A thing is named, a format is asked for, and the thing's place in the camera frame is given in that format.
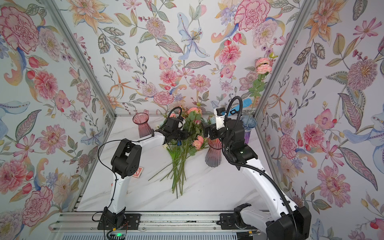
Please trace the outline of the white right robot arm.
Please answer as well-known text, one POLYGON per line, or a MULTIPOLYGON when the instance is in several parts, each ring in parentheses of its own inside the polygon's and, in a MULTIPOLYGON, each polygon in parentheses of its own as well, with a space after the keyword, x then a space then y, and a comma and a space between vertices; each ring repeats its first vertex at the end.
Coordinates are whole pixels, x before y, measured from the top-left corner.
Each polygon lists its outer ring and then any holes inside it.
POLYGON ((222 154, 228 163, 248 177, 268 211, 257 210, 245 203, 234 208, 232 216, 224 221, 224 225, 240 230, 256 229, 266 234, 268 240, 307 240, 312 215, 306 207, 298 207, 288 199, 266 172, 255 151, 246 144, 241 121, 242 110, 242 98, 234 97, 226 109, 216 109, 215 124, 203 125, 203 133, 212 140, 220 140, 222 154))

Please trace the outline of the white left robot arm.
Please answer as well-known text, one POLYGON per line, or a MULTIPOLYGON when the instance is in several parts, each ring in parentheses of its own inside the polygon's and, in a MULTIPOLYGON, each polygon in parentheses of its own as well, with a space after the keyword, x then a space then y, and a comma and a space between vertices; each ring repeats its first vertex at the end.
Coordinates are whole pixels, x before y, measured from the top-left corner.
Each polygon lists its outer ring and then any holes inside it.
POLYGON ((119 145, 108 168, 114 175, 110 201, 104 207, 100 219, 100 224, 105 230, 117 230, 128 222, 125 217, 125 195, 131 178, 139 169, 142 153, 166 145, 172 140, 186 140, 189 133, 183 130, 184 122, 183 117, 168 117, 158 129, 150 129, 149 134, 137 140, 117 140, 119 145))

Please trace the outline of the purple glass vase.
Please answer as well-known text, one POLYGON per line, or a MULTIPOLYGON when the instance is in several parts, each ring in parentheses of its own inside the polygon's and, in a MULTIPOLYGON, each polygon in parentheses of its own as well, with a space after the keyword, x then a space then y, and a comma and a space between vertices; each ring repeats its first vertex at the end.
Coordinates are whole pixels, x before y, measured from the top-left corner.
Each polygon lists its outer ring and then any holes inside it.
POLYGON ((257 120, 252 116, 243 116, 241 120, 243 123, 243 128, 245 130, 245 144, 248 144, 251 136, 251 131, 257 126, 257 120))

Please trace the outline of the pink glass vase back left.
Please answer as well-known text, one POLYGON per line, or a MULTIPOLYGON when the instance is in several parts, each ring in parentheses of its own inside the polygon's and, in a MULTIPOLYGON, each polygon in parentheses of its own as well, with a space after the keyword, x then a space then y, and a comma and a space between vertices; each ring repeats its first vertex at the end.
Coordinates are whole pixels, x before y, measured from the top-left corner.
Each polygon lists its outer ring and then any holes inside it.
POLYGON ((150 127, 148 121, 150 116, 147 113, 138 113, 133 117, 133 123, 137 125, 139 137, 152 136, 154 131, 150 127))

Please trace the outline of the artificial flower bunch on table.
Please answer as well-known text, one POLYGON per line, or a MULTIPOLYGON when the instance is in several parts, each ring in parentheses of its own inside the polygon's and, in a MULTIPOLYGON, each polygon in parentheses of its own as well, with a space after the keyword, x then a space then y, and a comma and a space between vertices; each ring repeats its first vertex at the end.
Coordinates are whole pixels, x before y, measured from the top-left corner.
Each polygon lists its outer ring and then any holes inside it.
MULTIPOLYGON (((171 187, 172 193, 179 197, 184 194, 184 184, 187 180, 185 170, 187 159, 208 147, 208 138, 204 137, 203 126, 204 123, 209 124, 210 120, 204 118, 200 108, 185 110, 180 106, 173 108, 167 115, 166 119, 167 118, 180 119, 182 123, 179 124, 179 126, 188 132, 188 138, 186 140, 165 142, 165 148, 172 159, 172 162, 169 164, 172 169, 169 170, 163 178, 173 181, 171 187)), ((166 119, 163 124, 156 129, 156 132, 162 134, 162 126, 166 122, 166 119)))

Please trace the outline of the red playing card box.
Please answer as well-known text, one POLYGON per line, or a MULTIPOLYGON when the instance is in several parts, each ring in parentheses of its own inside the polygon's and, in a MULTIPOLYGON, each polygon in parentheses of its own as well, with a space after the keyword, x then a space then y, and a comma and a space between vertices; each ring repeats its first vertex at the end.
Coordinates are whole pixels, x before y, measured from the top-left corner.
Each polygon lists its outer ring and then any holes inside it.
POLYGON ((138 179, 138 178, 140 178, 142 172, 143 172, 143 168, 138 167, 137 171, 132 175, 132 177, 138 179))

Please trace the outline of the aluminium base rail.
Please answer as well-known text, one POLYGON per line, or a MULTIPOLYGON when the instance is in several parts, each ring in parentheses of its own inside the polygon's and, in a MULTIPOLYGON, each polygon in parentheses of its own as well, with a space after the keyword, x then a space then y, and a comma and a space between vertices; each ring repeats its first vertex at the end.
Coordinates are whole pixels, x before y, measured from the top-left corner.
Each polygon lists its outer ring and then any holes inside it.
POLYGON ((296 229, 283 234, 240 223, 235 212, 127 212, 114 228, 100 213, 61 214, 50 240, 305 240, 296 229))

